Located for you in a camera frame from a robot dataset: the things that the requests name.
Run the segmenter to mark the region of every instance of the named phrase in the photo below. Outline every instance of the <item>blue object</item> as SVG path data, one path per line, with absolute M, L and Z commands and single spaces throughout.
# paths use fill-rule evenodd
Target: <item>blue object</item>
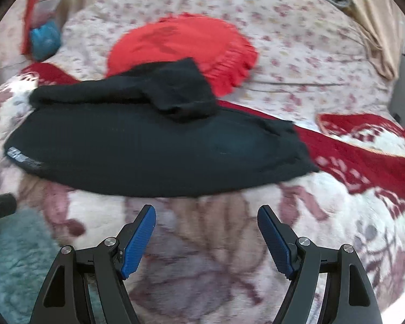
M 31 55 L 38 61 L 44 61 L 54 55 L 61 46 L 61 32 L 51 20 L 39 28 L 30 31 Z
M 155 225 L 156 211 L 151 206 L 124 250 L 124 264 L 121 269 L 124 279 L 137 270 Z
M 277 270 L 287 278 L 293 274 L 289 248 L 264 208 L 258 211 L 258 226 Z

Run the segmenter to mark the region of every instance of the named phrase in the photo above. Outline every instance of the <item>black fabric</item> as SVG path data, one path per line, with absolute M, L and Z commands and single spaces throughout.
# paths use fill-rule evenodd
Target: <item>black fabric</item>
M 183 117 L 204 112 L 198 106 L 197 111 L 189 110 L 195 108 L 189 105 L 194 103 L 195 88 L 186 92 L 183 79 L 193 83 L 189 75 L 193 66 L 188 61 L 155 66 L 150 70 L 154 79 L 143 71 L 145 81 L 120 75 L 40 87 L 30 98 L 37 109 L 8 138 L 5 153 L 39 177 L 131 197 L 196 197 L 278 183 L 318 170 L 291 122 L 222 107 L 192 121 L 165 117 L 165 112 Z M 155 84 L 154 90 L 134 88 L 138 81 L 141 86 Z M 171 89 L 182 90 L 189 102 L 165 94 Z M 129 101 L 141 100 L 141 94 L 152 96 L 150 103 Z M 201 93 L 197 99 L 205 96 Z M 173 111 L 164 110 L 159 99 L 165 98 L 171 100 Z

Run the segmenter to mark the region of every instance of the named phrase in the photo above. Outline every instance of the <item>white logo on garment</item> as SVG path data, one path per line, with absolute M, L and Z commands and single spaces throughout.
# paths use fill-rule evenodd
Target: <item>white logo on garment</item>
M 13 158 L 17 162 L 26 163 L 32 168 L 39 168 L 41 166 L 40 162 L 25 156 L 24 154 L 21 153 L 20 150 L 16 149 L 15 147 L 10 147 L 8 149 L 8 156 Z

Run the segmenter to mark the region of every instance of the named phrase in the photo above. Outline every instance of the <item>metal screw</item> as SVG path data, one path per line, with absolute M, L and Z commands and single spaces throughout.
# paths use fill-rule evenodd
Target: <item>metal screw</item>
M 105 239 L 104 244 L 109 247 L 109 246 L 115 245 L 116 242 L 117 242 L 116 238 L 108 238 L 108 239 Z
M 302 246 L 309 246 L 311 244 L 308 238 L 299 238 L 298 243 Z
M 68 254 L 72 251 L 72 247 L 70 246 L 65 246 L 62 248 L 62 254 Z
M 352 252 L 354 251 L 354 248 L 353 248 L 353 246 L 351 246 L 351 245 L 345 244 L 345 245 L 343 246 L 343 250 L 344 250 L 345 252 L 352 253 Z

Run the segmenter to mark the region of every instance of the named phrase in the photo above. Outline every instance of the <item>beige curtain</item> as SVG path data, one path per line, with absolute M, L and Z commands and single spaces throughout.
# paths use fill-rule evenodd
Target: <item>beige curtain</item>
M 388 80 L 397 79 L 403 49 L 403 13 L 393 0 L 351 0 L 344 12 L 360 25 L 370 62 Z

